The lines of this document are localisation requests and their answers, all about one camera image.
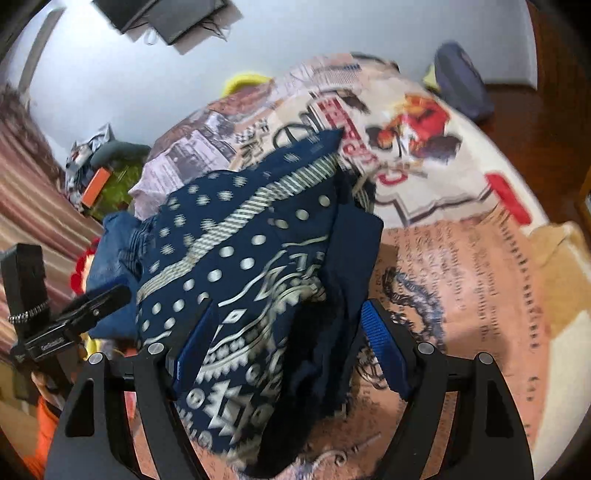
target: yellow object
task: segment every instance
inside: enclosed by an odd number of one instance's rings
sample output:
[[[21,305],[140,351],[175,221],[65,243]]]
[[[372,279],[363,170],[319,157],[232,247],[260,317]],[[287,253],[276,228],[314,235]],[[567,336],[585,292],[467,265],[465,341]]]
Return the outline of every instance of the yellow object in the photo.
[[[439,84],[437,83],[437,78],[435,77],[435,64],[434,63],[431,64],[427,74],[424,76],[423,83],[425,84],[426,87],[433,89],[436,92],[438,92],[440,90]]]
[[[591,312],[591,255],[576,223],[545,225],[530,235],[532,257],[544,279],[552,338],[580,312]]]
[[[253,87],[261,83],[266,83],[269,80],[271,78],[259,75],[258,73],[239,73],[226,82],[222,96],[231,95],[244,87]]]

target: black clamp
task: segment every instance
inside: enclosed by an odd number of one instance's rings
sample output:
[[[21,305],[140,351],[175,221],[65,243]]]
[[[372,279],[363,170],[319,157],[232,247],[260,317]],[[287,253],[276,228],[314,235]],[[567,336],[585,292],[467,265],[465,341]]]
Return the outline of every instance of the black clamp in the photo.
[[[417,343],[376,300],[362,323],[392,390],[408,405],[371,478],[418,480],[439,424],[445,393],[457,391],[452,433],[437,480],[532,480],[525,432],[503,376],[488,353],[474,360],[446,356]],[[109,361],[96,353],[79,375],[54,436],[46,480],[74,478],[82,468],[97,478],[145,478],[139,471],[123,391],[136,391],[139,412],[162,480],[207,480],[173,401],[192,387],[217,327],[216,306],[198,306],[191,325],[136,357]]]

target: navy fabric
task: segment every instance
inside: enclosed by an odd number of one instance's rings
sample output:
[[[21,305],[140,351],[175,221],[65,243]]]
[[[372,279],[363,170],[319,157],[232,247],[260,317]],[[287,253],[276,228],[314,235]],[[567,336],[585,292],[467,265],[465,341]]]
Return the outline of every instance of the navy fabric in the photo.
[[[153,219],[141,222],[128,212],[111,213],[105,217],[105,232],[86,279],[88,291],[101,288],[119,278],[131,290],[132,298],[135,298],[141,276],[140,260],[151,241],[153,223]],[[135,302],[132,301],[126,307],[106,316],[88,334],[92,338],[135,340],[136,309]]]
[[[337,214],[341,137],[323,131],[174,192],[142,260],[144,345],[165,342],[204,298],[218,304],[217,332],[177,409],[192,440],[238,465],[256,462],[295,307],[323,299],[318,271]]]
[[[344,178],[339,186],[345,190],[345,203],[337,207],[319,274],[326,300],[304,303],[295,315],[280,399],[262,437],[258,461],[247,470],[255,478],[272,478],[293,462],[316,420],[333,415],[349,391],[363,341],[361,307],[384,223],[353,204]]]

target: white wall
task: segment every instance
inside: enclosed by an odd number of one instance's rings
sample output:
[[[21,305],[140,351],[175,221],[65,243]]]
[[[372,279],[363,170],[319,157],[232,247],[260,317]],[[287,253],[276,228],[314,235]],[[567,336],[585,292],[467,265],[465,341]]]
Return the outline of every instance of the white wall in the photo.
[[[525,0],[234,0],[228,42],[185,55],[119,35],[88,0],[68,8],[31,84],[31,111],[62,147],[106,122],[120,140],[152,144],[219,96],[234,73],[274,76],[318,54],[361,51],[420,79],[437,47],[457,40],[489,82],[535,85]]]

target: blue denim fabric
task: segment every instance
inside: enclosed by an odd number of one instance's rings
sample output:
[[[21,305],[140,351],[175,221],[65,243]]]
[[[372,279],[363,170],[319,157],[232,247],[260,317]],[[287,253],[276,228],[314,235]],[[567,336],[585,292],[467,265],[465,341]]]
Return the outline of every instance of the blue denim fabric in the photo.
[[[152,218],[141,222],[128,212],[111,213],[103,220],[105,233],[96,250],[86,288],[94,290],[116,277],[123,277],[131,290],[132,301],[89,330],[92,338],[135,340],[135,294],[142,274],[141,259],[152,239],[153,223]]]

